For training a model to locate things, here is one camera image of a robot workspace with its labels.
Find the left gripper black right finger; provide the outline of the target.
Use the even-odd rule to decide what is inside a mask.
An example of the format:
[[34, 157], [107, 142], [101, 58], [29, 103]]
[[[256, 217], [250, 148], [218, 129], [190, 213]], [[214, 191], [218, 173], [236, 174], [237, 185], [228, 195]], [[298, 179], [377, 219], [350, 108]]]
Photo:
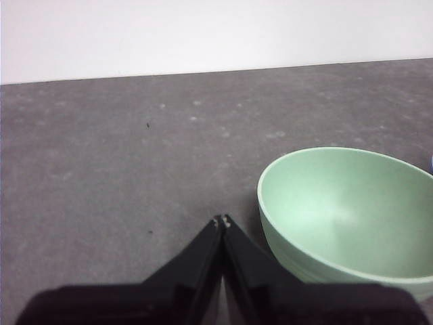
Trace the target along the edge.
[[234, 324], [427, 324], [407, 292], [379, 284], [306, 284], [223, 215], [224, 280]]

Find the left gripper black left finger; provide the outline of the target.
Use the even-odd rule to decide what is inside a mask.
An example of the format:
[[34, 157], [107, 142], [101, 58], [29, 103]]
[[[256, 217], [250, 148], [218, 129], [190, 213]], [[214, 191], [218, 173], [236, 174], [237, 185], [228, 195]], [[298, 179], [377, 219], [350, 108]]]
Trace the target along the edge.
[[74, 285], [35, 295], [17, 324], [201, 324], [222, 277], [221, 218], [213, 218], [143, 282]]

